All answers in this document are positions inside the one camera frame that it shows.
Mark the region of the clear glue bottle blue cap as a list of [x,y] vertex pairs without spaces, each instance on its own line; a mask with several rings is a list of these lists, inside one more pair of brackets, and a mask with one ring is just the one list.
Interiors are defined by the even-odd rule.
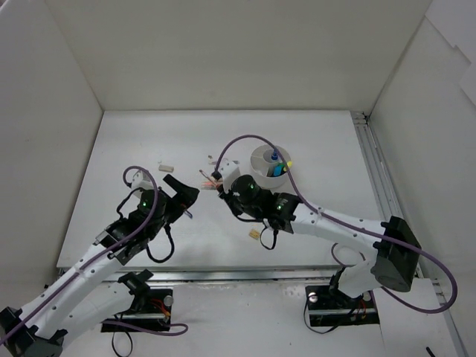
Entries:
[[278,162],[279,158],[278,152],[274,150],[270,156],[270,162]]

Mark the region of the yellow cap black highlighter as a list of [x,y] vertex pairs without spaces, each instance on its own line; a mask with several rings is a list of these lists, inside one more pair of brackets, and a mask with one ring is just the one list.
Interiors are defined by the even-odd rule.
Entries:
[[287,161],[286,163],[284,163],[284,162],[280,163],[282,172],[286,173],[288,171],[288,169],[291,167],[291,165],[292,165],[291,161]]

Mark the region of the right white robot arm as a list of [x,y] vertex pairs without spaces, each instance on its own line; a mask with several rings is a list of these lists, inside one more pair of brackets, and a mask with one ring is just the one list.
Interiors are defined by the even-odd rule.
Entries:
[[363,254],[363,262],[342,268],[332,278],[329,297],[337,306],[380,287],[411,290],[421,245],[404,219],[392,216],[380,222],[310,209],[301,197],[262,188],[250,175],[221,185],[219,197],[233,215],[246,214],[275,233],[313,236]]

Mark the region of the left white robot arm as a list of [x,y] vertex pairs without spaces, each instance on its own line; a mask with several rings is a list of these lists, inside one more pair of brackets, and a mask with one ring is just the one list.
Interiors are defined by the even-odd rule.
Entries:
[[68,344],[88,328],[113,315],[146,308],[152,272],[126,273],[112,285],[103,281],[147,249],[159,231],[170,226],[197,200],[199,189],[170,174],[164,182],[170,196],[144,172],[128,184],[139,203],[105,228],[87,252],[42,294],[19,309],[1,311],[1,345],[12,356],[60,356]]

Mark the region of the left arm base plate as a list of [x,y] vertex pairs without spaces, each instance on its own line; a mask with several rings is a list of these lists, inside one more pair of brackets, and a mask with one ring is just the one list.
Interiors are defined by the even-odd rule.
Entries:
[[108,321],[121,321],[125,324],[156,332],[169,332],[173,304],[171,288],[153,288],[145,298],[143,306],[137,310],[127,310],[113,315]]

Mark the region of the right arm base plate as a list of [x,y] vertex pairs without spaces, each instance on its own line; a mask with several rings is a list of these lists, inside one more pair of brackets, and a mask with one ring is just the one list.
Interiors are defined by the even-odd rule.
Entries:
[[339,327],[379,325],[380,318],[371,292],[357,298],[333,293],[328,286],[305,286],[306,302],[303,318],[306,326],[318,334],[327,334]]

